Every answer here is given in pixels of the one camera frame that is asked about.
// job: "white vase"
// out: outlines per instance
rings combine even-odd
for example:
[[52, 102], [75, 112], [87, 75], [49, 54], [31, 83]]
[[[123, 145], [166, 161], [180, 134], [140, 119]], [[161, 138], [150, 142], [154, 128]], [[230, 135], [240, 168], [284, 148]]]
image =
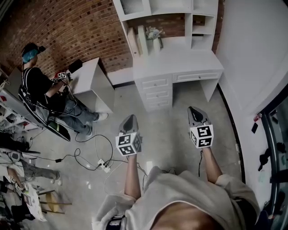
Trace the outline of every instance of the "white vase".
[[154, 52], [155, 53], [160, 53], [161, 46], [160, 46], [160, 41], [158, 38], [153, 40], [153, 47], [154, 47]]

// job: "person wearing black cap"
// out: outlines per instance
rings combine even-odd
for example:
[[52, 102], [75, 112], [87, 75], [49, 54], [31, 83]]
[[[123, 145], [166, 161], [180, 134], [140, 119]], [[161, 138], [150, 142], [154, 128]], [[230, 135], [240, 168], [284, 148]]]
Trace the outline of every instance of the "person wearing black cap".
[[43, 46], [38, 47], [34, 43], [27, 44], [22, 50], [22, 84], [32, 99], [60, 115], [69, 127], [87, 136], [92, 135], [91, 122], [101, 121], [108, 117], [107, 113], [91, 112], [80, 101], [72, 101], [69, 97], [61, 96], [58, 91], [67, 83], [59, 81], [54, 84], [42, 71], [34, 67], [38, 60], [38, 54], [43, 52]]

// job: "black baseboard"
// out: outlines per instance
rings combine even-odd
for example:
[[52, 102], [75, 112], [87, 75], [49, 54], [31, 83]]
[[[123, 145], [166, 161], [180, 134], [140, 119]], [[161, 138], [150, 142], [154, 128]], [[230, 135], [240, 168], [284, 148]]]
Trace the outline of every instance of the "black baseboard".
[[226, 110], [228, 112], [228, 116], [229, 116], [229, 119], [230, 119], [230, 122], [232, 124], [232, 128], [233, 128], [233, 132], [234, 132], [234, 135], [235, 135], [235, 139], [236, 139], [236, 143], [238, 145], [238, 148], [239, 148], [239, 159], [240, 159], [240, 167], [241, 167], [241, 178], [242, 178], [242, 182], [243, 183], [246, 183], [246, 179], [245, 179], [245, 168], [244, 168], [244, 161], [243, 161], [243, 155], [242, 155], [242, 149], [241, 149], [241, 145], [240, 145], [240, 140], [239, 140], [239, 136], [238, 136], [238, 133], [237, 133], [237, 129], [236, 129], [236, 125], [235, 125], [235, 122], [234, 122], [234, 119], [233, 119], [233, 116], [232, 116], [232, 113], [230, 111], [230, 108], [228, 106], [228, 103], [226, 101], [226, 98], [223, 94], [223, 91], [220, 87], [219, 84], [217, 84], [217, 88], [220, 92], [220, 95], [222, 97], [222, 100], [225, 104], [225, 107], [226, 107]]
[[115, 84], [115, 85], [112, 85], [112, 86], [113, 86], [113, 88], [119, 88], [119, 87], [132, 85], [132, 84], [135, 84], [135, 81], [129, 81], [129, 82], [121, 83], [121, 84]]

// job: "wooden stool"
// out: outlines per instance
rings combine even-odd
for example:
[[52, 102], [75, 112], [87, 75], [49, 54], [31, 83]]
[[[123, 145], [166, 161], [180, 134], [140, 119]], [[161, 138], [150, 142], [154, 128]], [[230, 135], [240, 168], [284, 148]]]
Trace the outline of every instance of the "wooden stool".
[[47, 204], [50, 210], [42, 209], [43, 212], [52, 212], [58, 214], [65, 214], [64, 212], [59, 212], [61, 205], [72, 205], [72, 203], [58, 203], [56, 197], [52, 194], [55, 190], [39, 193], [40, 195], [46, 195], [46, 202], [40, 201], [40, 204]]

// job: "blue headband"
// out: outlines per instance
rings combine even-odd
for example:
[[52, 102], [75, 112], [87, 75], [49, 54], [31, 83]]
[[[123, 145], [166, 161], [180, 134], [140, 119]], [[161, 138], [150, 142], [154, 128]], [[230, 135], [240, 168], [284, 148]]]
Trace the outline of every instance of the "blue headband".
[[30, 50], [28, 53], [24, 54], [22, 60], [24, 63], [30, 62], [38, 54], [37, 49]]

